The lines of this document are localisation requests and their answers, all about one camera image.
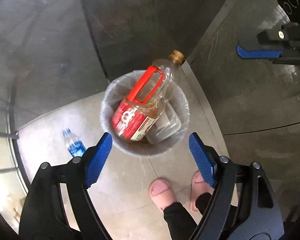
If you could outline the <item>clear plastic food container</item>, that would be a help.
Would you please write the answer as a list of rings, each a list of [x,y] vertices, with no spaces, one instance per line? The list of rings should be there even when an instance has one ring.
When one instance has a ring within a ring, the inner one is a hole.
[[[178,132],[180,128],[181,122],[179,117],[171,104],[167,101],[165,110],[147,132],[146,138],[151,145],[155,145]]]

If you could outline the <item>oil bottle with red handle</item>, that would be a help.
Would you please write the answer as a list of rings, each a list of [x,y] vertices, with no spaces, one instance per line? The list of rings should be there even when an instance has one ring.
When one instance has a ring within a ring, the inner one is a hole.
[[[174,50],[168,59],[157,59],[146,69],[127,96],[120,102],[111,125],[119,137],[142,140],[165,110],[166,94],[176,79],[184,54]]]

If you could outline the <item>white trash bin with liner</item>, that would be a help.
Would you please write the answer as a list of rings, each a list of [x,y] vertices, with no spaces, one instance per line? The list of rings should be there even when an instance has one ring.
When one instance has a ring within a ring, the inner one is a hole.
[[[189,102],[174,84],[170,99],[136,105],[127,95],[144,74],[136,70],[112,81],[101,102],[100,122],[113,144],[128,155],[150,157],[171,150],[186,135],[190,123]]]

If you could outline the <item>crushed clear water bottle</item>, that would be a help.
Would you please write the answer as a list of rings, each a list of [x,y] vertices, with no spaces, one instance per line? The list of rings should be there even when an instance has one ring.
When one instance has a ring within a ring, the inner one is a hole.
[[[82,157],[86,148],[77,135],[72,133],[69,128],[62,130],[64,143],[72,157]]]

